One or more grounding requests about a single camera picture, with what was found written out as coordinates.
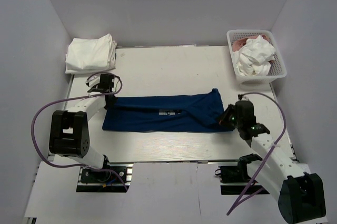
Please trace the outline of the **blue Mickey print t-shirt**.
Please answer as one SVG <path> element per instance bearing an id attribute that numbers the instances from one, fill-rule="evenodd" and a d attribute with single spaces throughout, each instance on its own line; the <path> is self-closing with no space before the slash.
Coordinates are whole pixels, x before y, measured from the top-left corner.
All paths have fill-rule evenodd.
<path id="1" fill-rule="evenodd" d="M 233 129 L 219 125 L 224 112 L 219 91 L 177 96 L 119 97 L 107 110 L 104 131 L 218 133 Z"/>

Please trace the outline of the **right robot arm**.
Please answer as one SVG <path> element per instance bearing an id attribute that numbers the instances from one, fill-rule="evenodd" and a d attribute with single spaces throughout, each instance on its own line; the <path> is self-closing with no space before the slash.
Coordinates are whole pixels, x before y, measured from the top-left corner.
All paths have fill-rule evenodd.
<path id="1" fill-rule="evenodd" d="M 228 105 L 218 117 L 219 124 L 236 129 L 254 151 L 239 158 L 234 171 L 222 171 L 224 183 L 240 177 L 247 185 L 257 182 L 276 200 L 287 223 L 325 217 L 323 181 L 293 162 L 278 146 L 267 127 L 257 123 L 254 106 L 248 100 Z"/>

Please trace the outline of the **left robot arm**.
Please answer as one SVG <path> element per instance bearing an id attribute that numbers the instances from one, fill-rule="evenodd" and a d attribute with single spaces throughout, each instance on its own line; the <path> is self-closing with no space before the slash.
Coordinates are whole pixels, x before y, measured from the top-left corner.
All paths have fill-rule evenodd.
<path id="1" fill-rule="evenodd" d="M 111 176 L 108 158 L 91 147 L 88 122 L 101 109 L 113 107 L 123 84 L 114 74 L 100 73 L 90 76 L 86 85 L 87 95 L 71 99 L 78 100 L 77 104 L 53 113 L 49 151 L 93 169 L 99 181 L 107 181 Z"/>

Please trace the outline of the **folded white t-shirt stack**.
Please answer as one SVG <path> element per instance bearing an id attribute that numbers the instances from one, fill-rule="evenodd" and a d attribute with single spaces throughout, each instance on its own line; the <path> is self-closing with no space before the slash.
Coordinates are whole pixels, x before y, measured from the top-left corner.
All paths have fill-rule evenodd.
<path id="1" fill-rule="evenodd" d="M 117 42 L 111 34 L 99 39 L 74 38 L 65 58 L 65 72 L 81 75 L 115 68 Z"/>

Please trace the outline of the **white plastic basket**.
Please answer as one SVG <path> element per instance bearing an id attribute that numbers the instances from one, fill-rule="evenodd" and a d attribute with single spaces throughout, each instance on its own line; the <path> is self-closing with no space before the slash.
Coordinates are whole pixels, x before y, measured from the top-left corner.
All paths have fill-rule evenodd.
<path id="1" fill-rule="evenodd" d="M 232 45 L 234 44 L 235 41 L 239 39 L 254 36 L 254 35 L 258 35 L 258 36 L 265 35 L 269 39 L 270 44 L 276 50 L 274 54 L 274 60 L 271 64 L 271 68 L 267 75 L 265 76 L 242 76 L 240 75 L 240 73 L 237 71 L 237 68 L 236 68 L 236 59 L 234 56 L 234 50 L 232 48 Z M 227 31 L 226 37 L 227 37 L 227 42 L 229 45 L 229 51 L 231 55 L 235 78 L 238 83 L 240 84 L 241 83 L 267 84 L 267 83 L 271 83 L 272 81 L 278 78 L 284 78 L 287 75 L 287 71 L 285 68 L 283 58 L 277 47 L 274 36 L 270 31 L 261 30 L 261 29 L 235 29 L 235 30 Z"/>

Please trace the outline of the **crumpled white t-shirt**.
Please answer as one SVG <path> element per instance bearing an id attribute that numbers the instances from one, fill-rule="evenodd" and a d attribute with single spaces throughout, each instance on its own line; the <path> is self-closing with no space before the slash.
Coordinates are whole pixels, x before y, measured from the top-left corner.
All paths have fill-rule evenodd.
<path id="1" fill-rule="evenodd" d="M 237 71 L 242 76 L 265 76 L 269 73 L 276 50 L 273 46 L 261 52 L 254 52 L 246 47 L 234 52 Z"/>

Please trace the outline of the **pink t-shirt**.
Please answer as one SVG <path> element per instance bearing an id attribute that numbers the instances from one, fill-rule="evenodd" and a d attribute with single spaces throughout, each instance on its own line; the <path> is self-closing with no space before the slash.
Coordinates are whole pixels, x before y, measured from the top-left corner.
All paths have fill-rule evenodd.
<path id="1" fill-rule="evenodd" d="M 254 52 L 261 52 L 264 49 L 270 49 L 271 43 L 266 35 L 253 35 L 236 40 L 232 44 L 232 52 L 239 51 L 242 47 Z"/>

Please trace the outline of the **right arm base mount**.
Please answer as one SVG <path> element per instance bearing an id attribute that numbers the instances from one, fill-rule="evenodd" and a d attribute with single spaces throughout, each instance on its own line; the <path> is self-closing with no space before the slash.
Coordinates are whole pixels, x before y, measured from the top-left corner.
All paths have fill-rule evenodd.
<path id="1" fill-rule="evenodd" d="M 240 157 L 236 165 L 222 165 L 215 170 L 220 178 L 221 195 L 239 195 L 251 177 L 247 173 L 247 165 L 253 161 L 262 161 L 257 154 Z"/>

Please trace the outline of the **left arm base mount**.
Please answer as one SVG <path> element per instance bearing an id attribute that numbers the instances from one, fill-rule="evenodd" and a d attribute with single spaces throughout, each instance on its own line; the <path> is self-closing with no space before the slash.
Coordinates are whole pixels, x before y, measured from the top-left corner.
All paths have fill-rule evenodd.
<path id="1" fill-rule="evenodd" d="M 118 173 L 126 187 L 129 187 L 132 179 L 133 164 L 109 164 L 109 168 Z M 92 193 L 126 193 L 126 190 L 110 171 L 95 172 L 90 169 L 80 169 L 76 192 Z"/>

